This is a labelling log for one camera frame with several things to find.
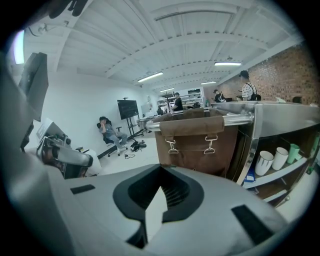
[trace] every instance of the fluorescent light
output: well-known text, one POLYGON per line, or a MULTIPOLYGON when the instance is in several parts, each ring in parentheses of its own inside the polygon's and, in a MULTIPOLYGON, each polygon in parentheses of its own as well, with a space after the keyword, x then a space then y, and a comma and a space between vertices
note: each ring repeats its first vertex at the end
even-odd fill
POLYGON ((170 88, 170 89, 165 89, 165 90, 161 90, 160 93, 165 92, 165 91, 170 91, 173 90, 174 88, 170 88))
POLYGON ((14 54, 14 61, 16 64, 25 63, 24 35, 25 35, 24 30, 18 32, 14 38, 14 41, 13 41, 13 54, 14 54))
POLYGON ((241 62, 216 62, 215 66, 240 66, 241 62))
POLYGON ((159 72, 159 73, 156 73, 156 74, 152 74, 152 75, 149 75, 149 76, 147 76, 147 77, 145 77, 145 78, 142 78, 142 79, 140 79, 140 80, 138 80, 138 82, 143 82, 143 81, 146 81, 146 80, 148 80, 148 79, 151 79, 151 78, 155 78, 155 77, 157 77, 157 76, 160 76, 160 75, 163 75, 164 73, 162 73, 162 72, 159 72))
POLYGON ((209 84, 214 84, 216 83, 215 81, 211 81, 211 82, 202 82, 201 85, 209 85, 209 84))

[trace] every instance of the television screen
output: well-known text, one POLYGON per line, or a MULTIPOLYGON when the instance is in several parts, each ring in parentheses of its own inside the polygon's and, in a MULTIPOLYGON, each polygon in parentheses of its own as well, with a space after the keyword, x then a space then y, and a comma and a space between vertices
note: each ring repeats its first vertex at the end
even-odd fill
POLYGON ((139 114, 135 100, 118 100, 118 108, 121 119, 132 118, 139 114))
POLYGON ((34 109, 35 116, 33 119, 40 122, 49 86, 46 54, 42 52, 31 54, 24 64, 18 86, 23 90, 29 104, 34 109))

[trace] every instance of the stainless steel counter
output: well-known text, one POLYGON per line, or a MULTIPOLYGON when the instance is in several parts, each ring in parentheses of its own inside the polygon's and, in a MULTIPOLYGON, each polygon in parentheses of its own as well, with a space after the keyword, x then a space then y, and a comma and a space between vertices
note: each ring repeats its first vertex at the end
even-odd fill
POLYGON ((240 101, 213 103, 218 110, 238 115, 251 113, 253 124, 241 126, 241 131, 258 139, 289 133, 320 124, 320 108, 298 103, 274 101, 240 101))

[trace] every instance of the green cup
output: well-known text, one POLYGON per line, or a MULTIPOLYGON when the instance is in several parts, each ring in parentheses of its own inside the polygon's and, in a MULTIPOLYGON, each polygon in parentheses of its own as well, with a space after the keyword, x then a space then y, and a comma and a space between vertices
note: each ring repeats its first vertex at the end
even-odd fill
POLYGON ((288 164, 292 164, 294 160, 299 160, 302 158, 302 155, 299 154, 300 147, 296 144, 290 144, 289 156, 287 159, 288 164))

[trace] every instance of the desk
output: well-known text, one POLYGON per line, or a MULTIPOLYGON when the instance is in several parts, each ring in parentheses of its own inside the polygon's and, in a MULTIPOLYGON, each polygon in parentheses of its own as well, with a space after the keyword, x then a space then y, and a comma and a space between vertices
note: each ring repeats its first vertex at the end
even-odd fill
POLYGON ((160 115, 145 116, 145 117, 143 117, 143 118, 141 118, 141 119, 137 119, 136 122, 137 122, 137 123, 140 123, 140 125, 141 125, 140 128, 143 129, 142 132, 144 132, 144 130, 146 129, 146 123, 147 123, 148 121, 152 120, 152 119, 155 119, 155 118, 159 117, 159 116, 160 116, 160 115))

